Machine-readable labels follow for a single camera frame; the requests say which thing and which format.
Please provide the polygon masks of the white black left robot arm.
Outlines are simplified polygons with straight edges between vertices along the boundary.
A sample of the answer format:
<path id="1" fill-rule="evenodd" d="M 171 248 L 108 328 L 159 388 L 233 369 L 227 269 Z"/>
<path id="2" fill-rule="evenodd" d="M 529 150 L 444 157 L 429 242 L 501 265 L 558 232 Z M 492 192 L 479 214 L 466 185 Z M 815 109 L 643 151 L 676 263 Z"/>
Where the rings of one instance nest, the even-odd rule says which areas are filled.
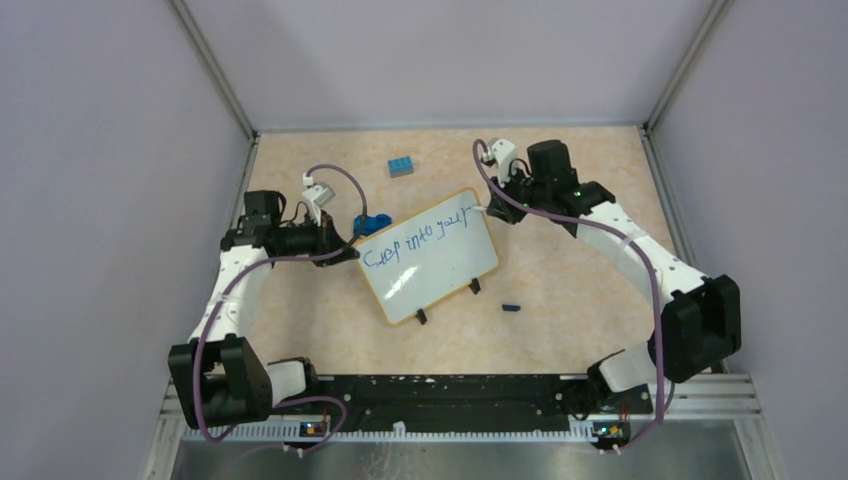
<path id="1" fill-rule="evenodd" d="M 307 261 L 318 267 L 358 258 L 324 207 L 335 196 L 319 183 L 307 188 L 299 223 L 284 221 L 285 197 L 277 191 L 244 196 L 244 212 L 220 242 L 213 293 L 187 342 L 174 345 L 167 364 L 187 424 L 195 430 L 267 419 L 285 402 L 297 413 L 319 404 L 315 369 L 305 357 L 265 365 L 248 341 L 261 290 L 277 263 Z"/>

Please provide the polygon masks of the yellow-framed whiteboard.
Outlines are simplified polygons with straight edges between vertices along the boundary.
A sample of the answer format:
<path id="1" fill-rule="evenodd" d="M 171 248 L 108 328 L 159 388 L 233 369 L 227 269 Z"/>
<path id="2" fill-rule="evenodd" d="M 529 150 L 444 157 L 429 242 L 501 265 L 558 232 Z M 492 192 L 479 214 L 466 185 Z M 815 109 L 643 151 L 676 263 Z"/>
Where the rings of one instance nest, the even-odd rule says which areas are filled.
<path id="1" fill-rule="evenodd" d="M 357 243 L 360 270 L 397 325 L 499 265 L 477 192 L 465 188 Z"/>

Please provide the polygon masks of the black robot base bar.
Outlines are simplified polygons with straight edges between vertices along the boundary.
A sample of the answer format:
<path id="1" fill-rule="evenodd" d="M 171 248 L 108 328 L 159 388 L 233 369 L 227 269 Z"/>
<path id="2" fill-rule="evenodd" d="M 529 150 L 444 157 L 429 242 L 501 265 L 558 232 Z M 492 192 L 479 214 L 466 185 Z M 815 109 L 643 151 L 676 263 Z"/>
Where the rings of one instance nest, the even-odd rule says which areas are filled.
<path id="1" fill-rule="evenodd" d="M 594 415 L 612 422 L 654 412 L 646 385 L 612 393 L 598 374 L 320 376 L 306 367 L 306 388 L 274 400 L 263 387 L 254 420 L 306 415 L 315 432 L 383 433 L 397 423 L 413 434 L 565 433 Z"/>

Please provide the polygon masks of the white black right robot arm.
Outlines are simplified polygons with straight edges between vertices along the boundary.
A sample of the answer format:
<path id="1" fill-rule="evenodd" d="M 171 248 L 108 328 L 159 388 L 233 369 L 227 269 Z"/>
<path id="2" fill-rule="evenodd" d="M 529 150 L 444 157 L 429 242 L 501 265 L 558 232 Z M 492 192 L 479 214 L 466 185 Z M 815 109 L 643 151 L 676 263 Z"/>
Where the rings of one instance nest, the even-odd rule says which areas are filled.
<path id="1" fill-rule="evenodd" d="M 653 312 L 653 332 L 589 370 L 586 397 L 612 412 L 627 390 L 651 381 L 680 384 L 741 349 L 741 294 L 727 275 L 709 276 L 653 239 L 596 181 L 582 182 L 567 145 L 546 140 L 521 158 L 505 139 L 476 140 L 472 155 L 490 192 L 487 215 L 515 225 L 532 214 L 562 226 L 594 248 L 639 290 Z"/>

